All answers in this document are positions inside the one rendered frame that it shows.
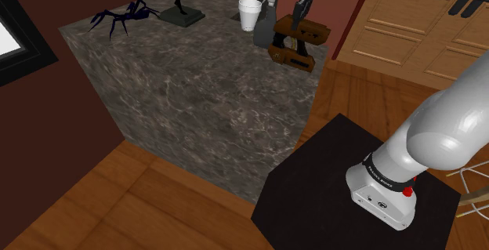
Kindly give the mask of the white foam cup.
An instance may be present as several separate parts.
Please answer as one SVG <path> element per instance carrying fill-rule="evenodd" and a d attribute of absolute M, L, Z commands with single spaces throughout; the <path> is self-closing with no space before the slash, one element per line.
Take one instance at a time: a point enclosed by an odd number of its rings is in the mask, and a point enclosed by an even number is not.
<path fill-rule="evenodd" d="M 240 14 L 241 29 L 253 31 L 262 9 L 259 0 L 239 0 L 238 9 Z"/>

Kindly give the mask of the brown power tool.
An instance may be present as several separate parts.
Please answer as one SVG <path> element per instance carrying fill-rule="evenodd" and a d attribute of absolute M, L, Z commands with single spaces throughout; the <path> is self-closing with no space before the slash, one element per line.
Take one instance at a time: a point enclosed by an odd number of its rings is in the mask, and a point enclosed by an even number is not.
<path fill-rule="evenodd" d="M 315 60 L 308 54 L 306 43 L 324 44 L 331 30 L 323 24 L 310 20 L 300 20 L 295 30 L 292 30 L 292 24 L 293 17 L 290 14 L 276 22 L 273 28 L 273 41 L 268 47 L 268 53 L 275 63 L 311 72 Z"/>

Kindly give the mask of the black figure statue on base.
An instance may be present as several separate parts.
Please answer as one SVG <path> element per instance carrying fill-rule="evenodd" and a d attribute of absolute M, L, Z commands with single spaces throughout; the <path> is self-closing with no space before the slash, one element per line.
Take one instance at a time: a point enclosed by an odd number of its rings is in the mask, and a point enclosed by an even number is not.
<path fill-rule="evenodd" d="M 160 20 L 180 27 L 189 27 L 205 18 L 205 14 L 201 10 L 183 6 L 181 0 L 175 0 L 174 4 L 173 7 L 160 13 Z"/>

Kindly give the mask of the grey spray bottle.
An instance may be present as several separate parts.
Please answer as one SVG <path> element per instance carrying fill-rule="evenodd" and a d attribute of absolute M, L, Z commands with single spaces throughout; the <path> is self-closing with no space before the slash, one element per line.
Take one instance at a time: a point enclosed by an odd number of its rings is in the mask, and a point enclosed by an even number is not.
<path fill-rule="evenodd" d="M 263 49 L 268 49 L 269 45 L 273 42 L 275 35 L 274 25 L 277 22 L 275 2 L 276 0 L 265 0 L 266 15 L 265 18 L 258 21 L 255 25 L 253 34 L 253 43 Z"/>

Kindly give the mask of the black framed window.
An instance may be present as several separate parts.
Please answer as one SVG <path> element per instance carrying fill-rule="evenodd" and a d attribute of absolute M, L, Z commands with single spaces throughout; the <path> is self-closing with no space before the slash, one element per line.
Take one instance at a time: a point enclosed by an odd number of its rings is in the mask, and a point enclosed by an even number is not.
<path fill-rule="evenodd" d="M 3 38 L 11 37 L 19 46 L 0 51 L 0 87 L 58 61 L 18 0 L 0 0 L 0 24 L 6 30 L 0 45 Z"/>

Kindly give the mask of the dark blue spider toy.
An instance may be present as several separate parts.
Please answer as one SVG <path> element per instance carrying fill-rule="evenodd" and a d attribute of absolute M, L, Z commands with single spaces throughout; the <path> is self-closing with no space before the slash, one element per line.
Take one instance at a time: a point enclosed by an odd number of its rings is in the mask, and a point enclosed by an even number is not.
<path fill-rule="evenodd" d="M 129 35 L 127 31 L 127 27 L 125 25 L 125 22 L 127 20 L 143 20 L 146 19 L 150 16 L 150 14 L 155 15 L 157 18 L 159 18 L 159 11 L 152 9 L 147 6 L 145 1 L 143 0 L 136 0 L 135 2 L 130 2 L 129 6 L 126 9 L 125 13 L 113 13 L 107 9 L 105 9 L 102 12 L 97 13 L 90 21 L 92 24 L 92 27 L 89 29 L 91 31 L 94 27 L 96 27 L 98 24 L 101 23 L 101 21 L 104 19 L 105 16 L 112 16 L 112 24 L 111 24 L 111 29 L 109 33 L 109 39 L 111 39 L 112 34 L 115 29 L 115 24 L 117 22 L 120 22 L 124 28 L 125 34 Z"/>

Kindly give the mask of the black robot stand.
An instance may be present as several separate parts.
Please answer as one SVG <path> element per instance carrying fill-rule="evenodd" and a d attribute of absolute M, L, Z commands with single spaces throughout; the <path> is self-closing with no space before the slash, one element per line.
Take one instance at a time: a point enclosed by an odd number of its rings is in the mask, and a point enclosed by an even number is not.
<path fill-rule="evenodd" d="M 337 114 L 272 170 L 252 221 L 274 250 L 445 250 L 461 195 L 430 173 L 418 175 L 406 230 L 352 201 L 347 169 L 381 145 Z"/>

